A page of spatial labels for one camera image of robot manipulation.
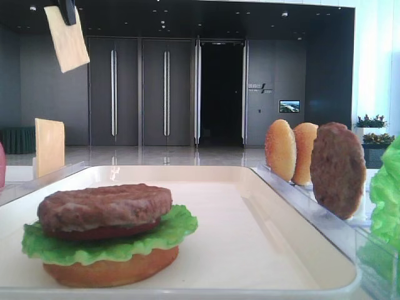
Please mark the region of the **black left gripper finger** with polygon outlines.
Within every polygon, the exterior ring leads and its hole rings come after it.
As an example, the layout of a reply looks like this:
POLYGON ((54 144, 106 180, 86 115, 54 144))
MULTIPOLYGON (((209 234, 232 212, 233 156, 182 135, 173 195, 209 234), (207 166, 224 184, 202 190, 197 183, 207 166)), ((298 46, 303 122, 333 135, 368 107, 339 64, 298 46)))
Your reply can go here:
POLYGON ((61 16, 67 26, 76 24, 75 0, 57 0, 61 16))

